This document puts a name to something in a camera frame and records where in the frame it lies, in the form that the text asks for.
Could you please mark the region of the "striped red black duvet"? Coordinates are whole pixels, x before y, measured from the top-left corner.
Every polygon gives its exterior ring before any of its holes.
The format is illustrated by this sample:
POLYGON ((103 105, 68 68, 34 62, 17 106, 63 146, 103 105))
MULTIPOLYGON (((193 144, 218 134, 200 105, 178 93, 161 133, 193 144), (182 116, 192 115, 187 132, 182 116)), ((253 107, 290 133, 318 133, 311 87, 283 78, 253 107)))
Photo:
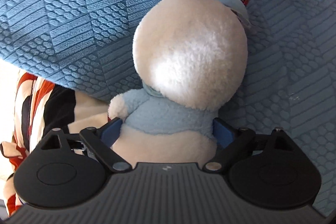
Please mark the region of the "striped red black duvet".
POLYGON ((19 70, 11 141, 1 142, 1 159, 9 166, 8 174, 1 172, 7 215, 22 205, 14 189, 14 173, 50 130, 60 128, 74 134, 108 121, 106 102, 19 70))

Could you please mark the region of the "blue textured pillow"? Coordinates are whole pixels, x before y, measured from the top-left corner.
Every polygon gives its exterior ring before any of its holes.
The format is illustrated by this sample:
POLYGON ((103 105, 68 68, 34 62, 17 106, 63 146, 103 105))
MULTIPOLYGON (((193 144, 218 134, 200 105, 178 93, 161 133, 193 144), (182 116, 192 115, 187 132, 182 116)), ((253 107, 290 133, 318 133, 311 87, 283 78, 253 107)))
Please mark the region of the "blue textured pillow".
POLYGON ((1 0, 1 59, 108 101, 138 89, 132 40, 160 0, 1 0))

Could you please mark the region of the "white and blue plush doll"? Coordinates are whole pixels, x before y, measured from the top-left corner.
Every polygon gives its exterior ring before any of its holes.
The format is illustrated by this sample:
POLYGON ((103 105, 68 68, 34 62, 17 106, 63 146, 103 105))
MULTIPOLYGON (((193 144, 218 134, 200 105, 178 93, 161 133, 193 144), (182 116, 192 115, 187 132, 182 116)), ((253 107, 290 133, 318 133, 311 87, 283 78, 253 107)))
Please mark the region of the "white and blue plush doll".
POLYGON ((213 121, 244 79, 248 25, 241 0, 161 0, 151 8, 132 44, 142 88, 109 104, 109 117, 122 120, 112 150, 131 165, 203 166, 213 158, 213 121))

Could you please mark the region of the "blue textured bed sheet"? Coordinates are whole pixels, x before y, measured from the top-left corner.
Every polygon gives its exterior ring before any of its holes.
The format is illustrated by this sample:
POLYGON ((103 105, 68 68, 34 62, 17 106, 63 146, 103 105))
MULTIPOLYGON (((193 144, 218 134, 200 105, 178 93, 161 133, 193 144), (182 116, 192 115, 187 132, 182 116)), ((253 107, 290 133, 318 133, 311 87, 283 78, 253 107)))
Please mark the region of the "blue textured bed sheet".
POLYGON ((322 176, 314 207, 335 209, 335 0, 249 0, 248 65, 220 110, 233 127, 283 128, 322 176))

